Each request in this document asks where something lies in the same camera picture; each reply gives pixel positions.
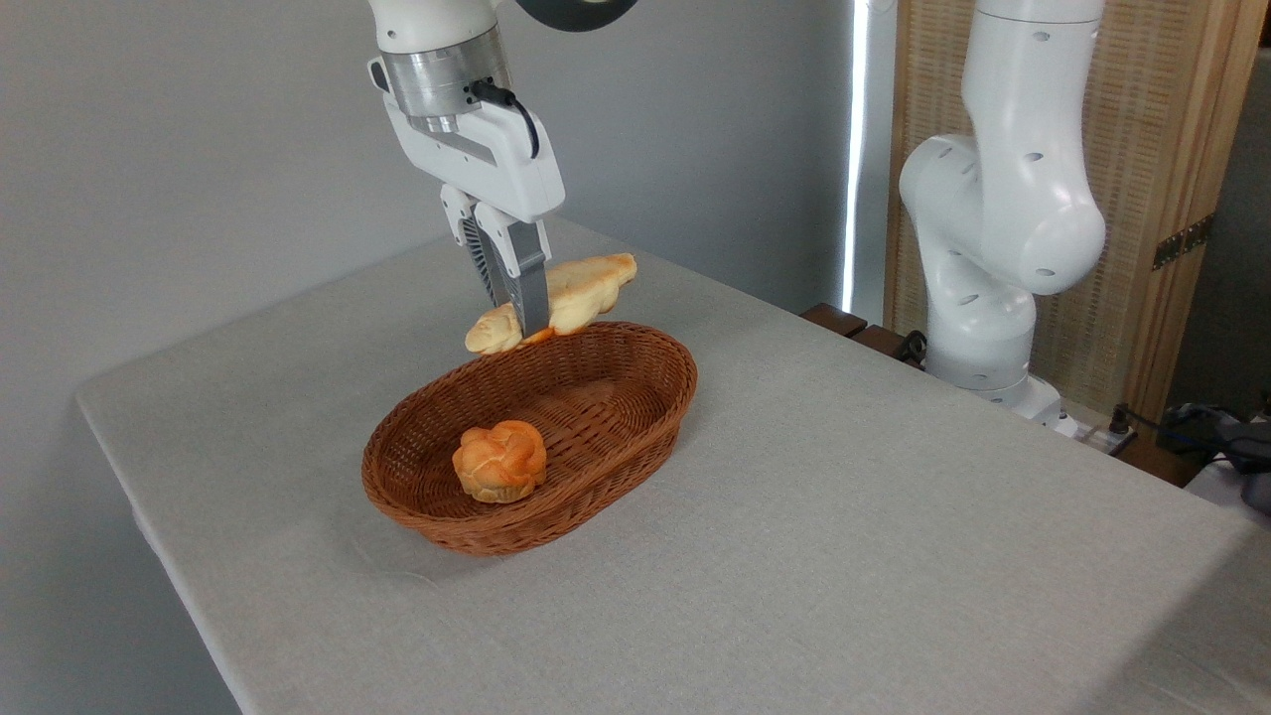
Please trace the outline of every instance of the wooden block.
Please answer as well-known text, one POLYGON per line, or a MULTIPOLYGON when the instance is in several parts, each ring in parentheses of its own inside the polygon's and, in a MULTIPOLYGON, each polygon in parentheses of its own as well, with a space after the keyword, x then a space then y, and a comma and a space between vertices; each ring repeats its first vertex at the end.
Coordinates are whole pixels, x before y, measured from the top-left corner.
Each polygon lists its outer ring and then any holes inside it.
POLYGON ((852 335, 852 339, 866 347, 872 347, 883 354, 896 354, 896 351, 900 349, 900 343, 905 342, 904 335, 896 334, 881 325, 869 325, 852 335))
POLYGON ((852 312, 844 312, 829 302, 819 302, 799 312, 799 316, 843 337, 852 337, 866 329, 866 325, 869 324, 864 319, 852 312))
POLYGON ((1195 462, 1157 447, 1150 438, 1139 434, 1130 438, 1116 458, 1177 488, 1187 486, 1202 469, 1195 462))

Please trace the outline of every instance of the woven panel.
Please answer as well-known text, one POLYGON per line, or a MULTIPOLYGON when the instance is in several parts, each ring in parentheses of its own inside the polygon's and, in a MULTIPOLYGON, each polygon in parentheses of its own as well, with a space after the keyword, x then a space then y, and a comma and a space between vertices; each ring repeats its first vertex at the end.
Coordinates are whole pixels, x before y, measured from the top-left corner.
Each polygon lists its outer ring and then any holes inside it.
MULTIPOLYGON (((1140 262, 1150 235, 1152 192, 1168 150, 1171 100, 1185 70, 1187 0, 1108 0, 1087 85, 1087 170, 1108 225, 1098 267, 1079 284, 1037 300, 1033 372, 1068 400, 1111 411, 1122 399, 1129 345, 1138 325, 1132 288, 1150 264, 1140 262)), ((969 133, 962 107, 962 62, 974 0, 914 0, 901 28, 906 91, 897 147, 905 155, 937 133, 969 133)), ((913 225, 892 215, 895 292, 890 325, 921 329, 927 295, 913 225)))

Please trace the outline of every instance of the metal hinge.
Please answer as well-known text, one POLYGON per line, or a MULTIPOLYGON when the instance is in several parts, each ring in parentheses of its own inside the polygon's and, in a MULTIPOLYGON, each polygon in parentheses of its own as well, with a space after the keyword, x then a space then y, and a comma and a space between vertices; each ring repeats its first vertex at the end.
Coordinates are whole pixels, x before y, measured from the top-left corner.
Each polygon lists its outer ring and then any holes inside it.
POLYGON ((1162 240, 1157 244, 1157 255, 1152 259, 1152 269, 1159 271, 1160 268, 1173 263, 1182 255, 1191 253, 1199 245, 1204 245, 1209 241, 1209 229, 1214 225, 1214 213, 1205 216, 1204 218, 1196 221, 1195 224, 1185 227, 1183 230, 1176 232, 1174 235, 1162 240))

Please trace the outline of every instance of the wicker basket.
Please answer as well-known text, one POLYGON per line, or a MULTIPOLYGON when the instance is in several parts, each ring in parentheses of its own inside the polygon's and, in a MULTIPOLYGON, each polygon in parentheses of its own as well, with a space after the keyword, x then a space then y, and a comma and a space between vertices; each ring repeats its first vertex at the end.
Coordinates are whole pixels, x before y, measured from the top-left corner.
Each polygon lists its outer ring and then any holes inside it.
POLYGON ((634 323, 596 323, 479 357, 403 400, 376 428, 362 486, 380 512, 473 556, 569 533, 670 457, 697 389, 688 348, 634 323), (463 493, 450 458, 472 427, 525 420, 543 434, 547 483, 513 504, 463 493))

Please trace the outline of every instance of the round bun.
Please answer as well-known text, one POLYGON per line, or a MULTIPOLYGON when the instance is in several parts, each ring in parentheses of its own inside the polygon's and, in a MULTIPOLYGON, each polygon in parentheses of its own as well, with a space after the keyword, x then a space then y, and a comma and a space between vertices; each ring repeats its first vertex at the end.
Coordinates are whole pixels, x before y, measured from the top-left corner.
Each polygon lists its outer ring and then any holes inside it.
POLYGON ((525 499, 547 479, 543 436, 520 420, 507 420, 488 431, 472 428, 459 438, 451 461, 464 493, 487 504, 525 499))

